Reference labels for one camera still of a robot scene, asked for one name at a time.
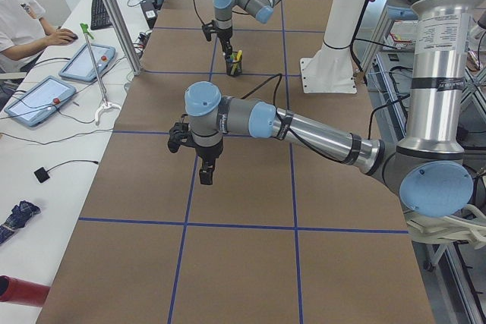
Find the blue teach pendant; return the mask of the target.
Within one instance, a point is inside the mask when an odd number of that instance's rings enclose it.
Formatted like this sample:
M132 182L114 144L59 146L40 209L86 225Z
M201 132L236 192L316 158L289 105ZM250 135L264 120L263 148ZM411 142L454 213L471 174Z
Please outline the blue teach pendant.
M91 43L96 68L100 75L107 69L109 63L115 57L115 48L96 43ZM58 75L66 80L75 80L84 83L92 83L96 79L93 61L86 45L82 46L59 71Z
M63 80L49 76L17 97L5 108L6 114L27 127L35 127L53 115L77 92Z

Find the person in white shirt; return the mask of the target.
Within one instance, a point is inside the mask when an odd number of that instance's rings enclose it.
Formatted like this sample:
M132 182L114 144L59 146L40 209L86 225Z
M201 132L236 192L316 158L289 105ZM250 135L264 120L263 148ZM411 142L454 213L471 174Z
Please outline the person in white shirt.
M36 0L1 0L1 71L25 72L49 46L66 46L63 35L75 34L54 27Z

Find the folded blue umbrella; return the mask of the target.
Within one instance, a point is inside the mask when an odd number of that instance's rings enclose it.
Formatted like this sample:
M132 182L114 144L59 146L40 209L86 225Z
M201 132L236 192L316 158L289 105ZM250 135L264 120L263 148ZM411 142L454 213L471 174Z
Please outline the folded blue umbrella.
M11 214L1 224L1 244L11 238L16 231L24 228L26 223L35 215L40 214L41 209L35 204L22 200L15 205Z

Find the brown paper table mat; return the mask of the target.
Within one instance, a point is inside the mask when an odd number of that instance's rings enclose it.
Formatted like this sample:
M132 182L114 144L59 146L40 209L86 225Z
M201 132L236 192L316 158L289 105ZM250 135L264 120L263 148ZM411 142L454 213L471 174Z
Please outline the brown paper table mat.
M212 0L166 0L39 322L434 321L401 206L379 182L230 134L203 186L195 152L167 149L199 80L290 109L331 3L282 0L266 25L235 15L232 78L200 29Z

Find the small black puck device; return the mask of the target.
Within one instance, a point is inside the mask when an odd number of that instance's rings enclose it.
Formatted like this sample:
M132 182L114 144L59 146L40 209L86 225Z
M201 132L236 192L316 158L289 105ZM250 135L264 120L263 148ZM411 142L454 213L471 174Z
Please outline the small black puck device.
M37 170L35 170L33 172L33 174L36 177L36 179L38 180L38 182L40 182L40 183L44 183L44 182L46 182L47 180L50 179L49 171L46 170L44 167L38 168Z

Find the green handled reacher grabber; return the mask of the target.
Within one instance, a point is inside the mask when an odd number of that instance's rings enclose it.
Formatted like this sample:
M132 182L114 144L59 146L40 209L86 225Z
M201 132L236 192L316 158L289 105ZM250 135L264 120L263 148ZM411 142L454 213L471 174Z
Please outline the green handled reacher grabber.
M102 97L100 105L99 105L98 109L95 111L95 115L94 115L95 125L98 126L99 123L100 123L100 116L103 112L108 111L110 109L121 110L122 107L119 104L116 104L114 102L110 102L108 100L107 94L106 94L106 88L103 84L103 80L102 80L101 75L99 73L99 70L98 70L98 67L97 67L98 64L97 64L97 61L94 57L93 49L92 49L92 46L91 46L91 43L90 43L90 40L89 40L89 38L94 39L94 37L90 34L87 24L80 23L80 28L81 28L83 35L84 35L84 38L85 38L87 50L89 52L90 59L91 59L92 64L93 64L93 69L94 69L94 72L95 72L95 75L96 75L96 80L97 80L97 83L98 83L98 86L99 86L99 89L100 89L100 92L101 92L101 97Z

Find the near blue teach pendant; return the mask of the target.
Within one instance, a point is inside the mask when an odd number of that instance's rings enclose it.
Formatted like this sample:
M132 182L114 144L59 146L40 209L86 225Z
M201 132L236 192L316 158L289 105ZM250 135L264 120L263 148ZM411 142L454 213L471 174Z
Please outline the near blue teach pendant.
M17 97L5 108L6 114L27 127L35 127L53 115L77 92L63 80L49 76Z

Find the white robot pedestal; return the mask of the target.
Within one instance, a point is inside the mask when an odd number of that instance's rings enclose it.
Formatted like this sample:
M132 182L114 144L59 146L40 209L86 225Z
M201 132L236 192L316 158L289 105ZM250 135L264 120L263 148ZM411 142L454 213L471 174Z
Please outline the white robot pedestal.
M305 93L357 93L352 66L352 41L368 0L333 0L321 48L301 59Z

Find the black computer mouse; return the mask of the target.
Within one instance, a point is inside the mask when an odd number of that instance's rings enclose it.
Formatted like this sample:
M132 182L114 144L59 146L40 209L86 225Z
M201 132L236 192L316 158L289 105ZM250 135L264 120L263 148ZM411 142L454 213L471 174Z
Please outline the black computer mouse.
M64 40L65 42L74 42L77 39L78 37L76 34L62 36L62 40Z

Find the yellow highlighter pen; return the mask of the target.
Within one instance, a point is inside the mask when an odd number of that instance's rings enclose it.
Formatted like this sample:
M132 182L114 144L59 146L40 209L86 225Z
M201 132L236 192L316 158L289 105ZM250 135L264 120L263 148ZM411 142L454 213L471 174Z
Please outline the yellow highlighter pen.
M233 58L231 75L239 75L242 72L241 61L242 61L242 50L239 50L236 53L236 56Z

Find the black mesh pen cup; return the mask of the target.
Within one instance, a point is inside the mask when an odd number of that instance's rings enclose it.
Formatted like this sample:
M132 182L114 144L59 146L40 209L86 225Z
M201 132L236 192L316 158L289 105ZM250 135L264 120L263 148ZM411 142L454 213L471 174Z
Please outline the black mesh pen cup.
M233 52L225 57L226 74L231 77L237 77L242 74L242 50Z

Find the white grey chair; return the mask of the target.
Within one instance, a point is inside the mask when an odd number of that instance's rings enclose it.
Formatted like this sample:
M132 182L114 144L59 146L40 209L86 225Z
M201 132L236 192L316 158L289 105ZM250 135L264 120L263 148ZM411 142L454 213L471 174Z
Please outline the white grey chair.
M409 235L423 244L448 244L466 241L477 250L485 246L485 214L476 206L466 205L462 210L471 219L458 215L439 218L427 217L418 212L404 213Z

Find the far blue teach pendant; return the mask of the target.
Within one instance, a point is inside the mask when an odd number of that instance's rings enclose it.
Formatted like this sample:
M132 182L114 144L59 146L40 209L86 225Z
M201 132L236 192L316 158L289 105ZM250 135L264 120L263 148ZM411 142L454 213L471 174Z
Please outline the far blue teach pendant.
M96 68L100 75L107 69L109 63L115 57L115 48L96 43L91 43ZM75 80L84 83L92 83L96 79L93 61L86 45L82 46L59 71L58 75L66 80Z

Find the black keyboard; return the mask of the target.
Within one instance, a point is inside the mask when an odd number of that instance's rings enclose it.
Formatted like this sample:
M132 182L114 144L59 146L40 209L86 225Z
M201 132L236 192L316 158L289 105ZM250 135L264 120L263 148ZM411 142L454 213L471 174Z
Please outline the black keyboard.
M112 26L112 22L103 0L92 0L90 29L101 30Z

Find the aluminium frame post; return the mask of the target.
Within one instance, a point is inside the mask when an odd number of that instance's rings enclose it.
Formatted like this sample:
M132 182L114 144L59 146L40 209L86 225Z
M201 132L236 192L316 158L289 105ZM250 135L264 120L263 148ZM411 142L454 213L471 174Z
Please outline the aluminium frame post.
M131 70L134 76L137 76L140 74L142 69L140 59L134 50L133 42L128 32L125 20L122 16L120 7L118 6L118 2L117 0L103 0L103 3L106 6L115 30L115 34L128 60L128 63L131 66Z

